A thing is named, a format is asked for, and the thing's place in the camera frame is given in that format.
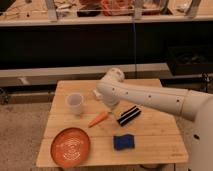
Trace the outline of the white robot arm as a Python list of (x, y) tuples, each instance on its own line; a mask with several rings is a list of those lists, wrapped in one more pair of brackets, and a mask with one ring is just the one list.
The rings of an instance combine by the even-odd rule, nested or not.
[(103, 103), (121, 100), (180, 116), (195, 124), (188, 171), (213, 171), (213, 94), (178, 88), (126, 84), (124, 73), (111, 68), (97, 83)]

